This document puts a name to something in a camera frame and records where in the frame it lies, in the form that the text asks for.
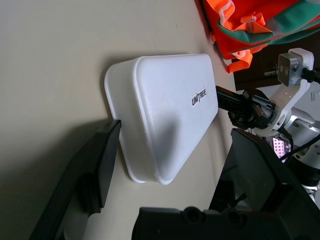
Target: orange strap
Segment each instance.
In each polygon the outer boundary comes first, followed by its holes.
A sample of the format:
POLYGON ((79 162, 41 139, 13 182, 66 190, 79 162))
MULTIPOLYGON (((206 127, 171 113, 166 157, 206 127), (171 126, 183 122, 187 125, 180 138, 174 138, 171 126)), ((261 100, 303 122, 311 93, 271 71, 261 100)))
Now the orange strap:
POLYGON ((261 12, 251 13, 243 16, 240 19, 241 24, 236 26, 230 17, 236 10, 235 4, 232 0, 206 0, 210 7, 219 14, 220 24, 230 31, 246 31, 248 33, 272 33, 269 29, 264 27, 266 22, 261 12))
POLYGON ((226 71, 229 74, 231 74, 233 72, 249 68, 251 65, 252 57, 253 57, 252 54, 259 52, 261 49, 265 48, 267 45, 268 44, 264 44, 248 50, 232 53, 232 55, 235 56, 239 61, 232 62, 227 67, 226 71))

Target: unitree logo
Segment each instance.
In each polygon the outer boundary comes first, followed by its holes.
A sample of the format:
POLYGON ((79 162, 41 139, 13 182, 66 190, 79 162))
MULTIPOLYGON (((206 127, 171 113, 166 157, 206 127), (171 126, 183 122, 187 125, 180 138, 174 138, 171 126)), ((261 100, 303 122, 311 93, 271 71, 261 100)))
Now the unitree logo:
POLYGON ((200 100, 204 98, 206 95, 207 95, 206 89, 203 89, 201 92, 197 92, 195 96, 191 99, 192 106, 194 106, 196 103, 200 103, 200 100))

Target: teal fabric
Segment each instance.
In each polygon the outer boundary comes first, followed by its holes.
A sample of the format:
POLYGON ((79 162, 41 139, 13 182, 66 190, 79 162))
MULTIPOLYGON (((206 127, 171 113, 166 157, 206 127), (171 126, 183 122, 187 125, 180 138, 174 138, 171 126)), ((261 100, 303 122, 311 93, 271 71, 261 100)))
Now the teal fabric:
POLYGON ((314 33, 318 32, 319 30, 320 30, 320 28, 314 28, 314 29, 306 30, 306 31, 298 31, 296 33, 290 34, 289 36, 285 36, 283 38, 279 38, 279 39, 270 41, 269 44, 274 45, 274 44, 291 43, 291 42, 297 41, 299 39, 303 39, 305 37, 308 37, 309 35, 314 34, 314 33))
MULTIPOLYGON (((301 0, 296 4, 288 7, 283 12, 279 13, 274 19, 281 26, 284 34, 294 33, 295 31, 303 31, 308 29, 318 23, 320 21, 314 21, 310 24, 307 24, 312 19, 317 17, 320 14, 320 4, 310 3, 305 0, 301 0)), ((223 31, 226 35, 231 38, 241 41, 243 43, 254 44, 260 41, 264 41, 272 38, 274 35, 270 32, 267 33, 247 33, 245 31, 230 31, 223 27, 220 22, 217 22, 218 27, 223 31)), ((294 41, 293 39, 301 39, 308 35, 301 33, 301 37, 298 34, 294 34, 294 36, 289 37, 285 36, 282 39, 276 39, 272 41, 266 41, 268 44, 281 44, 286 41, 294 41)))
POLYGON ((228 36, 235 40, 244 43, 256 43, 273 37, 271 32, 266 33, 246 33, 245 31, 230 31, 223 27, 220 22, 217 23, 218 27, 228 36))
POLYGON ((307 24, 320 13, 320 4, 314 4, 305 0, 288 7, 279 13, 274 19, 282 27, 283 33, 294 32, 296 29, 307 24))

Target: white buckle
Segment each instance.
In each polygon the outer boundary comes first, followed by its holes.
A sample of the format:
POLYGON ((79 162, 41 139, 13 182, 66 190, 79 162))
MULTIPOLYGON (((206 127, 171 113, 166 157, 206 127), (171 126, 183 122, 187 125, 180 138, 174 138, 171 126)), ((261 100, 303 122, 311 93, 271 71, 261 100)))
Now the white buckle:
POLYGON ((227 10, 231 5, 235 6, 234 2, 229 0, 226 5, 220 8, 219 10, 219 16, 220 16, 220 24, 223 25, 228 20, 228 18, 225 17, 224 11, 227 10))

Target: black cable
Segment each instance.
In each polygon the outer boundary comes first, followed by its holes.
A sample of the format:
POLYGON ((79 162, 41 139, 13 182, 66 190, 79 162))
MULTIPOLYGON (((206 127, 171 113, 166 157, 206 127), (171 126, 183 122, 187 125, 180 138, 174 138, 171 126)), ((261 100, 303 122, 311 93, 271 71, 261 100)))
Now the black cable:
POLYGON ((320 140, 320 134, 318 136, 316 136, 314 139, 308 141, 306 144, 303 144, 302 146, 296 148, 295 150, 291 150, 286 155, 283 155, 282 157, 280 157, 280 160, 286 159, 286 158, 292 156, 293 154, 300 152, 301 150, 303 150, 307 147, 310 147, 312 144, 315 144, 319 140, 320 140))
MULTIPOLYGON (((288 155, 288 154, 290 154, 290 153, 295 149, 294 140, 293 140, 291 134, 284 128, 284 126, 280 127, 280 128, 278 129, 278 132, 281 133, 281 134, 283 134, 283 135, 289 140, 289 142, 290 142, 291 150, 290 150, 290 152, 288 152, 288 153, 286 154, 286 155, 288 155)), ((286 160, 286 162, 291 161, 292 157, 293 157, 293 154, 290 154, 290 155, 288 156, 288 159, 286 160)))
POLYGON ((315 70, 309 70, 308 68, 302 69, 302 78, 306 79, 308 83, 317 82, 320 84, 320 78, 316 76, 315 70))
POLYGON ((239 202, 241 202, 242 200, 245 200, 246 198, 247 198, 246 193, 242 193, 237 199, 235 199, 235 200, 233 200, 233 201, 230 201, 230 202, 229 202, 229 206, 230 206, 231 208, 234 208, 235 206, 237 206, 237 204, 238 204, 239 202))

